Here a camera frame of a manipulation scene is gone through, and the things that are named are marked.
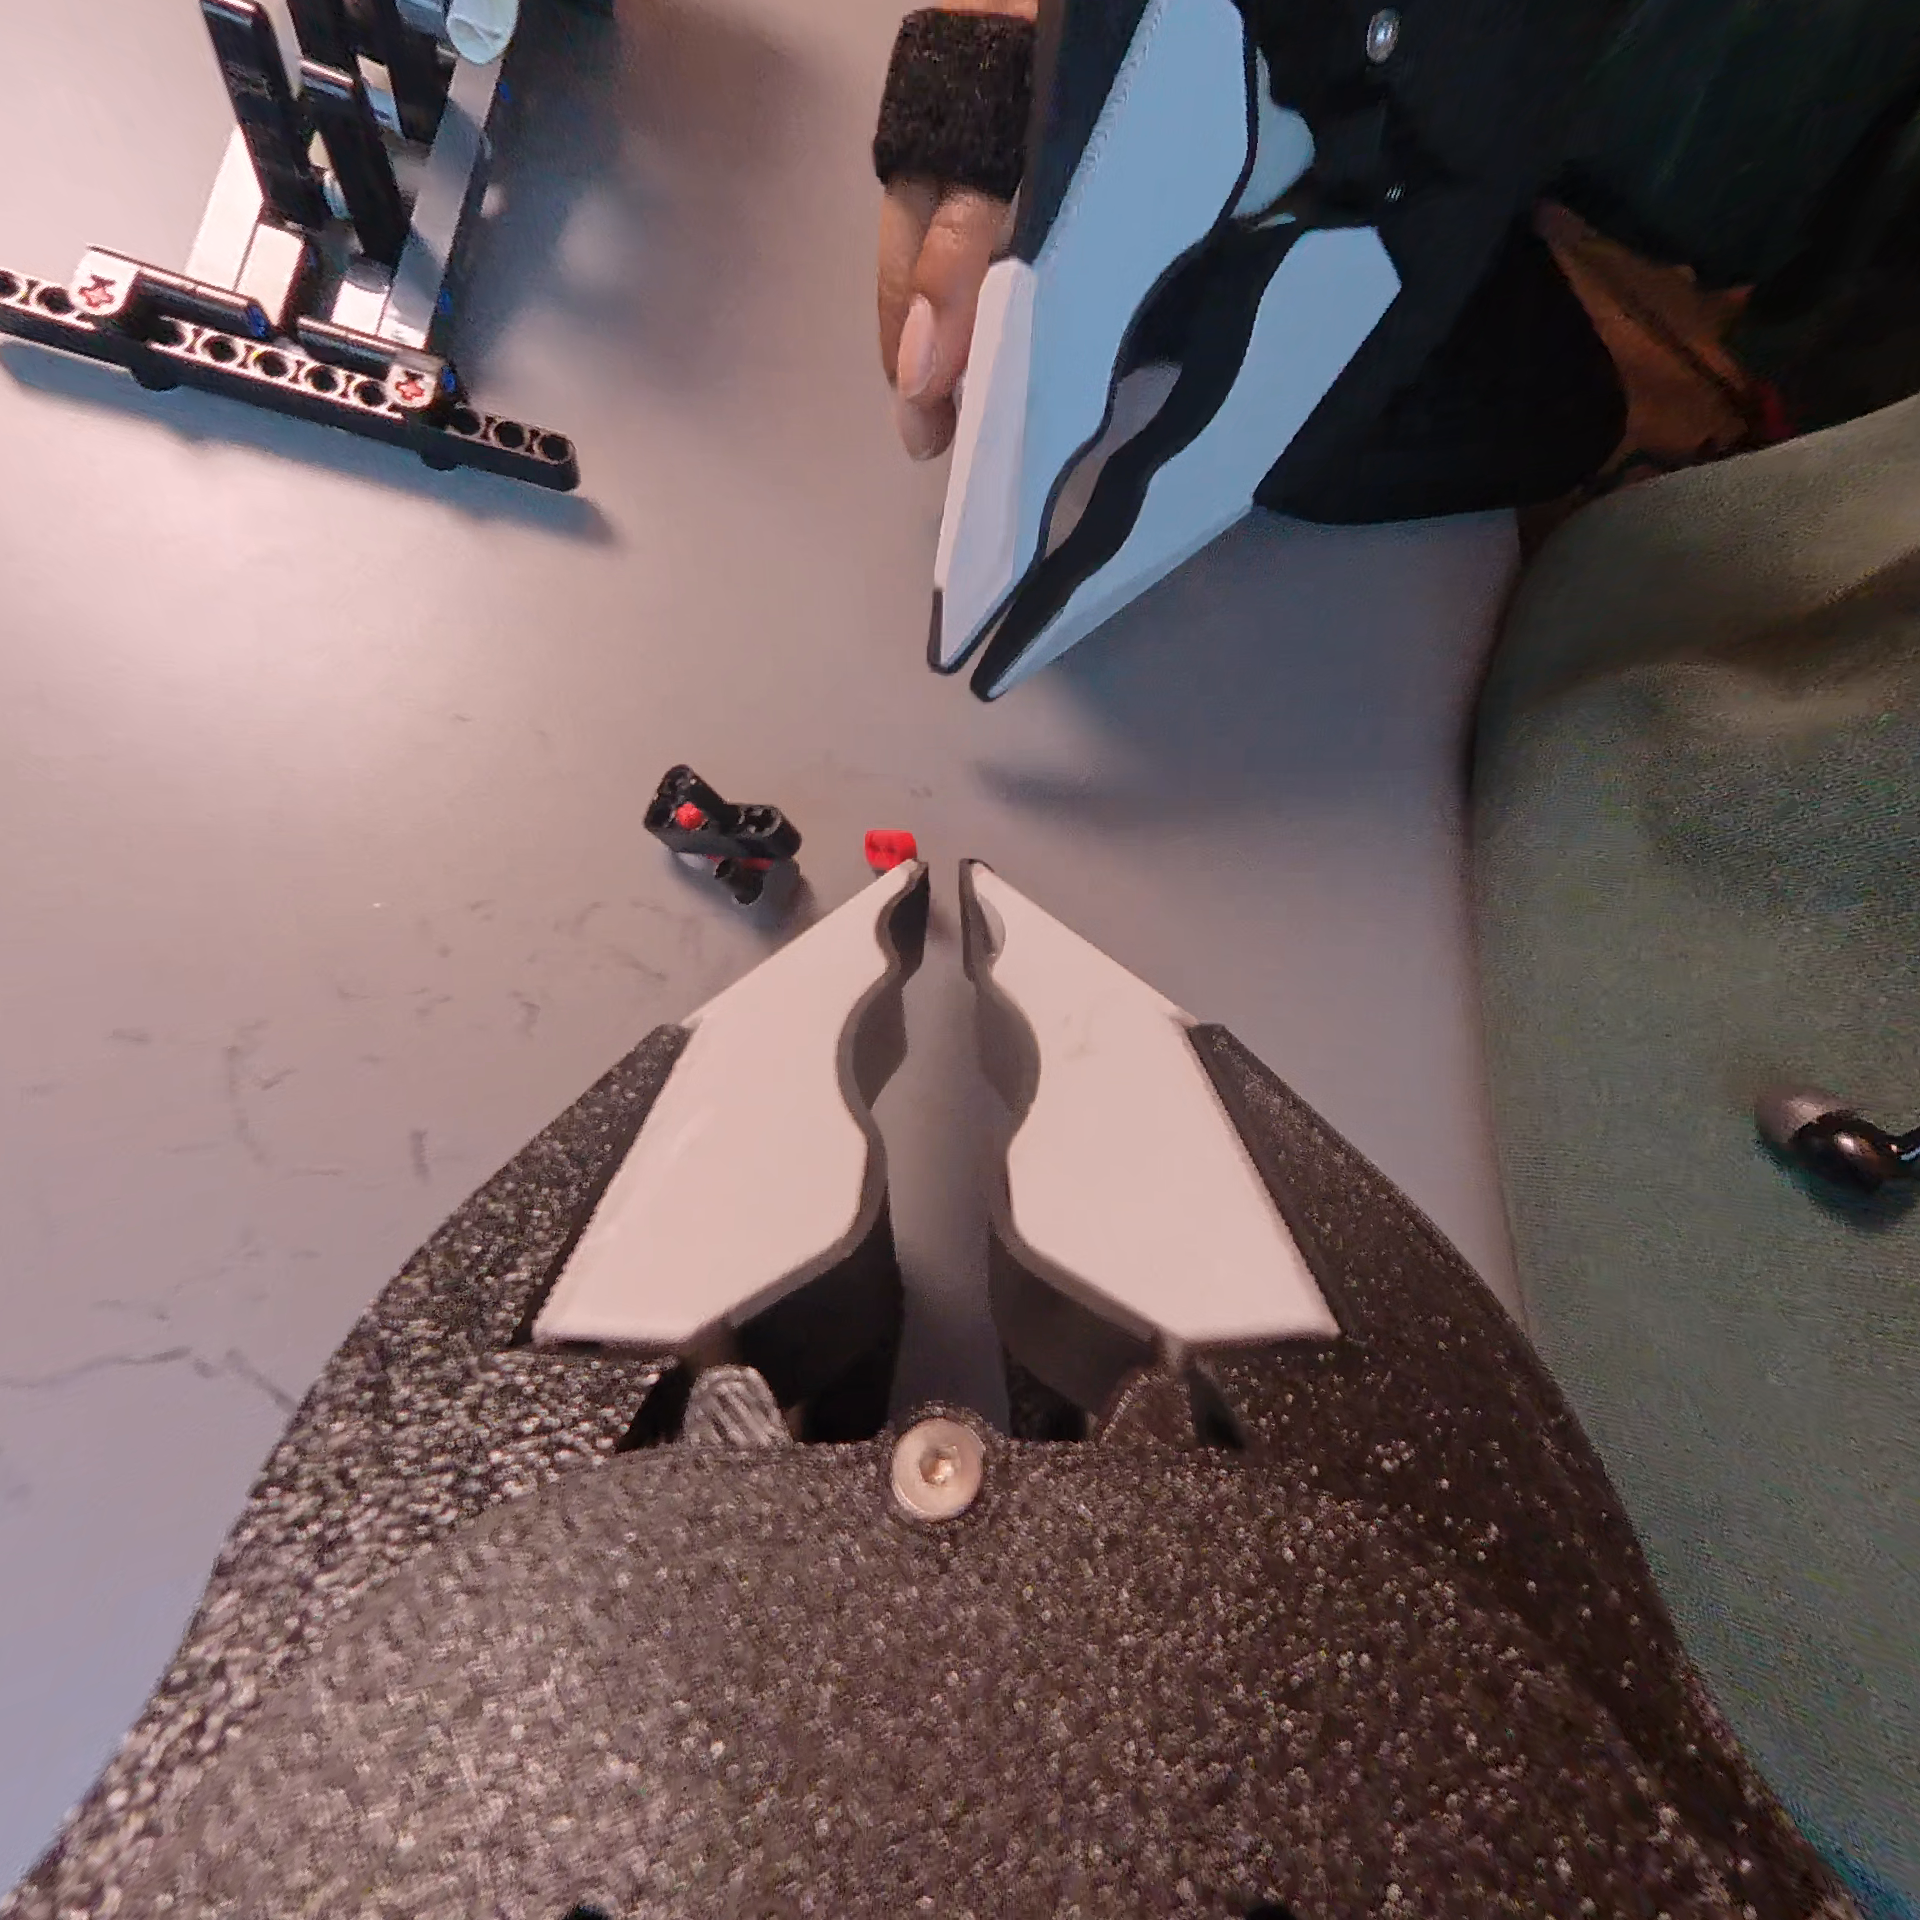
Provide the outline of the small black red lego assembly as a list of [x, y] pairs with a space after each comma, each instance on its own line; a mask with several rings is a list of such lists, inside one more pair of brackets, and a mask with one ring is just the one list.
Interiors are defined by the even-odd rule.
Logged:
[[[671, 812], [697, 802], [709, 817], [704, 831], [677, 831]], [[779, 806], [725, 800], [690, 766], [666, 767], [642, 814], [645, 829], [680, 865], [709, 878], [735, 905], [761, 900], [768, 879], [800, 854], [802, 834]]]

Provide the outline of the grey desk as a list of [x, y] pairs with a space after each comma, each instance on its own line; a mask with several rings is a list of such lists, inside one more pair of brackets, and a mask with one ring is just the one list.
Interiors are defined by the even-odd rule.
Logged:
[[[925, 665], [943, 468], [880, 373], [904, 4], [529, 6], [453, 357], [549, 494], [5, 345], [5, 1888], [304, 1392], [648, 1029], [931, 868], [882, 1093], [906, 1402], [999, 1414], [983, 857], [1229, 1026], [1520, 1309], [1461, 802], [1505, 517], [1248, 519], [997, 703]], [[779, 806], [735, 905], [663, 772]]]

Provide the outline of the brick vehicle model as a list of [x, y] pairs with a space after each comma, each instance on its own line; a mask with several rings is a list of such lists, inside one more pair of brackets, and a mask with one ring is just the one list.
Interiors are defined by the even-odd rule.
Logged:
[[8, 338], [405, 447], [581, 484], [571, 438], [478, 404], [448, 353], [521, 4], [200, 1], [230, 133], [181, 270], [90, 247], [2, 273]]

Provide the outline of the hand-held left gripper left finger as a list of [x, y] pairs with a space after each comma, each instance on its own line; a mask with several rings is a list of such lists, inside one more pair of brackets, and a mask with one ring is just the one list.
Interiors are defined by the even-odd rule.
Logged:
[[674, 1063], [535, 1313], [538, 1349], [862, 1358], [903, 1286], [874, 1100], [927, 865], [901, 862], [666, 1036]]

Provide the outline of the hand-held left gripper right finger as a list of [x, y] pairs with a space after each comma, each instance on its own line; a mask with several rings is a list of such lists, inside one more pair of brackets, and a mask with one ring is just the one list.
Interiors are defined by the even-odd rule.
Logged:
[[983, 860], [958, 873], [984, 1073], [1007, 1116], [989, 1298], [1024, 1368], [1336, 1340], [1177, 1000]]

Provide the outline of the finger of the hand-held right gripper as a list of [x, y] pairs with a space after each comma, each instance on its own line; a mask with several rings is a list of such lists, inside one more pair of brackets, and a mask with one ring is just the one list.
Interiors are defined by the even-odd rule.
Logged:
[[1231, 236], [1165, 396], [1104, 456], [1067, 535], [1022, 578], [971, 692], [999, 700], [1233, 527], [1399, 293], [1373, 229]]
[[927, 623], [941, 674], [1035, 578], [1141, 309], [1225, 222], [1257, 145], [1239, 4], [1058, 4], [1042, 28], [1039, 126], [977, 293], [950, 446]]

